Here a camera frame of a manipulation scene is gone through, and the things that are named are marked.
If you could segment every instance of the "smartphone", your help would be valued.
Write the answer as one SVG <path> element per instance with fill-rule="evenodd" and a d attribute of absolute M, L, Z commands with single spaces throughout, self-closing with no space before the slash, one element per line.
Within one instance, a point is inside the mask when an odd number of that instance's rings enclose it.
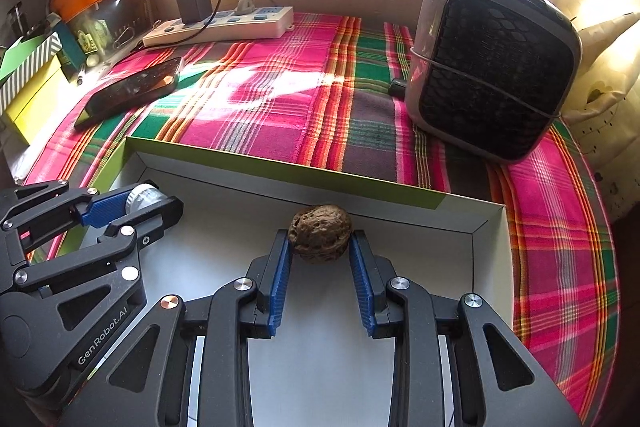
<path fill-rule="evenodd" d="M 183 65 L 182 57 L 172 58 L 94 92 L 74 127 L 87 129 L 111 116 L 168 95 L 175 90 Z"/>

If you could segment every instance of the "space heater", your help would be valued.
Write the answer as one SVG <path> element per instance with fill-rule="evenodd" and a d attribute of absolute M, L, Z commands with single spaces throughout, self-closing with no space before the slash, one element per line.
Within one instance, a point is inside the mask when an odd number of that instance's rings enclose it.
<path fill-rule="evenodd" d="M 404 100 L 425 131 L 500 162 L 558 116 L 582 54 L 546 0 L 423 0 Z"/>

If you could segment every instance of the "power strip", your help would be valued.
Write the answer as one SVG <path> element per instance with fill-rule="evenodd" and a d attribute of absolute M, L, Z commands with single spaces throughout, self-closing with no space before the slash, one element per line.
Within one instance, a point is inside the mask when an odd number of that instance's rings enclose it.
<path fill-rule="evenodd" d="M 171 45 L 195 35 L 209 20 L 182 24 L 181 19 L 162 23 L 142 40 L 145 46 Z M 253 39 L 277 39 L 293 24 L 293 7 L 273 6 L 257 8 L 247 15 L 235 15 L 232 10 L 219 12 L 211 24 L 189 43 L 217 41 L 246 41 Z"/>

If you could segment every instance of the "blue textured pad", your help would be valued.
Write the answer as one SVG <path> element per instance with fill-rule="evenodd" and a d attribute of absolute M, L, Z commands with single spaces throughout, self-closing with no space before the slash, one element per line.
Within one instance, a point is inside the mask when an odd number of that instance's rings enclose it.
<path fill-rule="evenodd" d="M 94 227 L 94 229 L 106 227 L 111 221 L 126 214 L 127 196 L 129 193 L 123 192 L 92 203 L 88 210 L 80 216 L 80 223 L 83 227 Z"/>
<path fill-rule="evenodd" d="M 289 273 L 291 272 L 291 249 L 289 241 L 285 240 L 280 252 L 278 268 L 273 277 L 271 286 L 270 306 L 269 306 L 269 334 L 276 334 L 276 329 L 282 322 L 282 311 L 284 309 L 284 299 L 287 294 L 287 284 L 289 283 Z"/>
<path fill-rule="evenodd" d="M 376 318 L 373 312 L 373 292 L 367 271 L 364 267 L 360 245 L 358 245 L 353 235 L 351 235 L 349 240 L 349 263 L 351 264 L 351 272 L 353 273 L 353 284 L 356 286 L 362 325 L 371 337 L 376 326 Z"/>

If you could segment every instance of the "tablecloth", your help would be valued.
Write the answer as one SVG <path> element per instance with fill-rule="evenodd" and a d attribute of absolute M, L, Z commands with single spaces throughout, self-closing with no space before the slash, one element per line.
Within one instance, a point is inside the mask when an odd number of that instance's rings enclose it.
<path fill-rule="evenodd" d="M 386 95 L 393 77 L 407 76 L 411 45 L 403 26 L 297 13 L 295 29 L 280 39 L 134 55 L 105 82 L 181 55 L 187 65 L 178 89 L 77 133 L 73 123 L 85 97 L 27 182 L 68 178 L 90 185 L 118 143 L 133 135 L 503 203 L 514 331 L 592 425 L 612 373 L 619 303 L 610 232 L 591 173 L 561 121 L 511 166 L 420 131 L 404 104 Z M 55 251 L 54 245 L 50 255 Z"/>

